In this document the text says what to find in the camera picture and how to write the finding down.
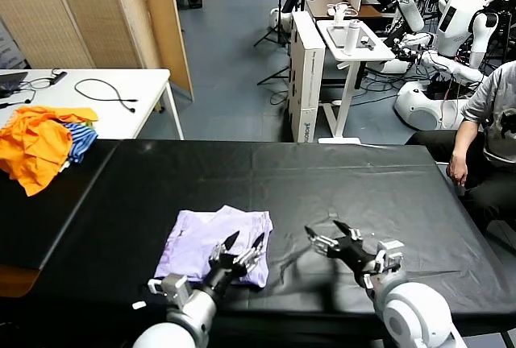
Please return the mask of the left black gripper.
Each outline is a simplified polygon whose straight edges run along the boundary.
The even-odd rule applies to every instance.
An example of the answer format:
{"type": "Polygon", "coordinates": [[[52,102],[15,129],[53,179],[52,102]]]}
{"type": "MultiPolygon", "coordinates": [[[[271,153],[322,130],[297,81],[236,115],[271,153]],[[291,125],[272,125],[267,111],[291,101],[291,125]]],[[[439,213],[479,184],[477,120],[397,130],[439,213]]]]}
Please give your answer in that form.
{"type": "Polygon", "coordinates": [[[211,251],[208,259],[210,270],[203,279],[203,291],[210,296],[224,296],[230,284],[250,271],[260,261],[264,249],[264,232],[254,241],[250,249],[244,251],[238,257],[228,255],[234,246],[239,231],[229,235],[223,242],[217,243],[211,251]]]}

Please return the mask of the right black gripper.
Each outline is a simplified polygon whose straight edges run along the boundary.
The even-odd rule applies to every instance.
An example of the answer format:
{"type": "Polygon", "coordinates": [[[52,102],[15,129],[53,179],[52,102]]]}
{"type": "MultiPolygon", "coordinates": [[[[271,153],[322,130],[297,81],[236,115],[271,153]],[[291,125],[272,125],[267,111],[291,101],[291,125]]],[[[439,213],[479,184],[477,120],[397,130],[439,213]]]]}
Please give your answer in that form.
{"type": "Polygon", "coordinates": [[[305,226],[307,238],[314,250],[330,259],[341,260],[352,272],[356,280],[362,280],[376,265],[376,256],[363,248],[362,235],[359,229],[334,220],[336,227],[343,233],[336,240],[317,234],[309,226],[305,226]]]}

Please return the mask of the person's right hand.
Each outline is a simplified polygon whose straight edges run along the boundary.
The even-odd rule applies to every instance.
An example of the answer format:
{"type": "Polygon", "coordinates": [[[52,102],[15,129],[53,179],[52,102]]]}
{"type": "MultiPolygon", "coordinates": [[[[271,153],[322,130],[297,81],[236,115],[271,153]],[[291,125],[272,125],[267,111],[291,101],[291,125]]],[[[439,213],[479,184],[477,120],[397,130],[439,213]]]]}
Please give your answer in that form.
{"type": "Polygon", "coordinates": [[[468,177],[466,155],[453,153],[447,166],[447,175],[457,185],[464,187],[468,177]]]}

